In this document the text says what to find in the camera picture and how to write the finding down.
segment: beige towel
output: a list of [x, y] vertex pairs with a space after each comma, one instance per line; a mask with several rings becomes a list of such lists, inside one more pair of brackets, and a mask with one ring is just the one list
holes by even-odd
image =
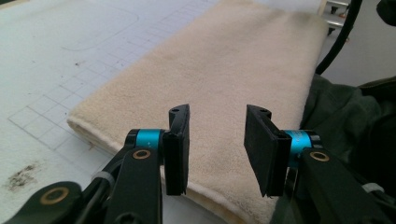
[[298, 129], [327, 33], [320, 17], [222, 1], [125, 69], [70, 112], [69, 125], [118, 151], [131, 129], [168, 129], [167, 112], [191, 106], [187, 197], [230, 223], [267, 223], [243, 146], [247, 104]]

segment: folded towel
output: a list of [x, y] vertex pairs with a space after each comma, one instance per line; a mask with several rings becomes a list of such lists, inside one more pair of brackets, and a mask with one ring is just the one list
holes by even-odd
[[267, 223], [244, 149], [247, 104], [298, 129], [327, 33], [315, 15], [225, 0], [209, 9], [74, 108], [68, 123], [117, 152], [131, 129], [168, 129], [167, 112], [190, 104], [187, 197], [229, 223]]

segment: blue tape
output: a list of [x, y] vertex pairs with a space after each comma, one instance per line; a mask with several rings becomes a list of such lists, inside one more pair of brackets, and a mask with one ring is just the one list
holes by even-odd
[[297, 168], [300, 155], [304, 148], [312, 147], [311, 139], [308, 133], [303, 130], [284, 130], [284, 132], [292, 138], [291, 149], [289, 155], [289, 167]]
[[136, 146], [158, 149], [160, 131], [160, 129], [140, 129], [136, 137]]

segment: blue band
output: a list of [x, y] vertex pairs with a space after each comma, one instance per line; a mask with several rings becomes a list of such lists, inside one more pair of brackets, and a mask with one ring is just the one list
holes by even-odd
[[158, 149], [160, 131], [160, 129], [140, 129], [136, 137], [136, 146]]
[[284, 130], [284, 132], [292, 138], [289, 167], [297, 168], [300, 154], [303, 152], [304, 148], [312, 147], [311, 139], [309, 138], [308, 133], [302, 130]]

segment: dark green fabric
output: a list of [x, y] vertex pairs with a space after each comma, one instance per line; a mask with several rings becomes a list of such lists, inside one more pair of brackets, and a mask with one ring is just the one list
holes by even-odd
[[381, 96], [314, 76], [301, 129], [315, 131], [333, 155], [395, 197], [396, 104]]

